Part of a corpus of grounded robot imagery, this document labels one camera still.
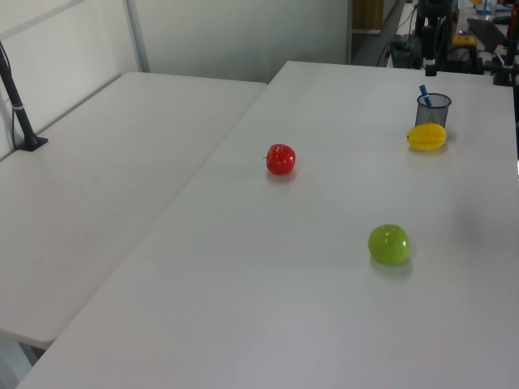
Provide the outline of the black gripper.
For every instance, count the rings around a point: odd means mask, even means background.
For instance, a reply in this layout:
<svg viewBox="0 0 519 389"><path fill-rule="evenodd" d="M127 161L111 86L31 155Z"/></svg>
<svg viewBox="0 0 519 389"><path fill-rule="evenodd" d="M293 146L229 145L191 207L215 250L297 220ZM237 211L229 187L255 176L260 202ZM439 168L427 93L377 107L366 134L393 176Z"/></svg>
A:
<svg viewBox="0 0 519 389"><path fill-rule="evenodd" d="M457 0L418 0L418 15L425 19L439 19L437 25L437 62L443 63L448 56L448 43L451 39L451 18L458 9ZM435 28L422 29L422 65L426 76L437 74Z"/></svg>

